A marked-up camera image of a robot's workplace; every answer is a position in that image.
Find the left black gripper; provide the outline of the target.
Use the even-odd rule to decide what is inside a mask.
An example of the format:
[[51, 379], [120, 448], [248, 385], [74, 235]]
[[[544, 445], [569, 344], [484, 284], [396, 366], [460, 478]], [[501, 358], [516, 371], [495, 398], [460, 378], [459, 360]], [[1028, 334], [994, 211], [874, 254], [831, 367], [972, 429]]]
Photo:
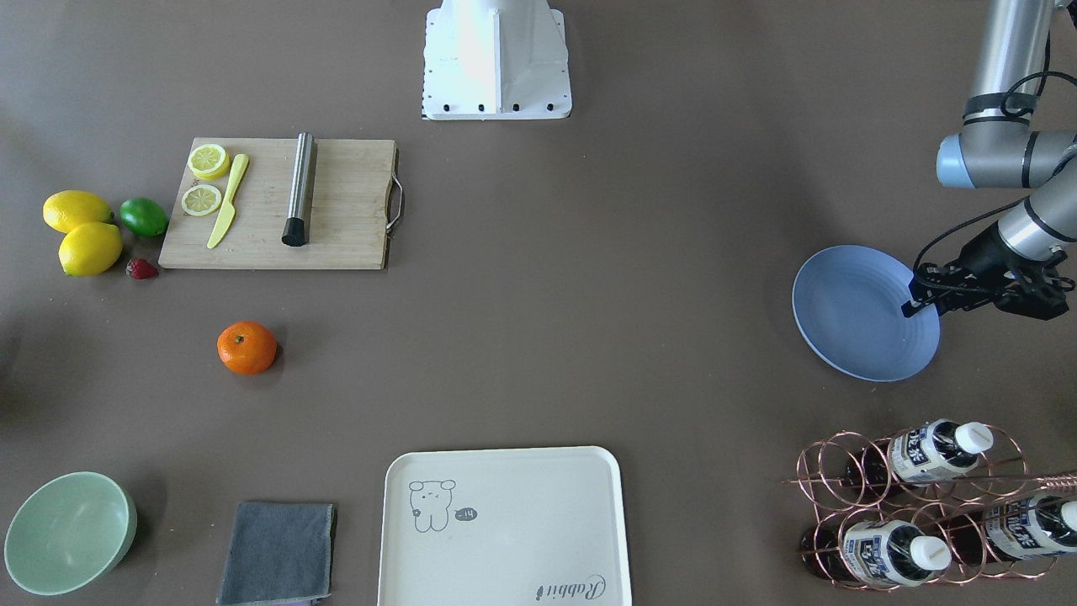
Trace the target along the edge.
[[1046, 260], [1024, 258], [1003, 242], [993, 224], [963, 246], [955, 260], [919, 264], [901, 314], [913, 318], [931, 307], [943, 316], [992, 304], [1004, 313], [1050, 321], [1069, 310], [1066, 295], [1074, 291], [1074, 281], [1057, 270], [1066, 258], [1063, 250], [1049, 253]]

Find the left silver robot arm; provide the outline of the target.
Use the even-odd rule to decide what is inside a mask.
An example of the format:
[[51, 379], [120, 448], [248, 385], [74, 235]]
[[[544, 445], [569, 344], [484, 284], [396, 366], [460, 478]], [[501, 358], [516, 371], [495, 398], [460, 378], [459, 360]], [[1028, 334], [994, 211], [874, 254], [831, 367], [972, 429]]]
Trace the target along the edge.
[[942, 264], [917, 258], [905, 318], [991, 304], [1050, 321], [1067, 311], [1074, 280], [1058, 271], [1076, 241], [1074, 133], [1035, 131], [1031, 119], [1050, 77], [1050, 28], [1073, 1], [993, 1], [964, 126], [937, 153], [939, 183], [954, 188], [1020, 188], [1026, 196], [987, 212], [989, 225]]

